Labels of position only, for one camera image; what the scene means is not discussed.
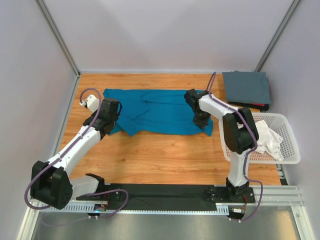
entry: wooden table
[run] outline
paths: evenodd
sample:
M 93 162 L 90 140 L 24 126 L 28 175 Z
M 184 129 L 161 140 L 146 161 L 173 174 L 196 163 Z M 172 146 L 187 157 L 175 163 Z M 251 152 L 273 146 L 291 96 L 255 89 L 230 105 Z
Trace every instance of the wooden table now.
M 83 74 L 65 129 L 62 146 L 79 131 L 91 114 L 79 105 L 86 88 L 102 94 L 110 89 L 205 89 L 210 74 Z M 223 76 L 217 75 L 212 92 L 225 100 Z M 225 160 L 218 120 L 213 119 L 212 136 L 166 135 L 142 131 L 131 137 L 125 132 L 106 136 L 78 163 L 71 178 L 93 173 L 106 183 L 217 184 L 226 183 L 230 163 Z M 265 185 L 280 185 L 274 164 L 251 164 L 249 177 Z

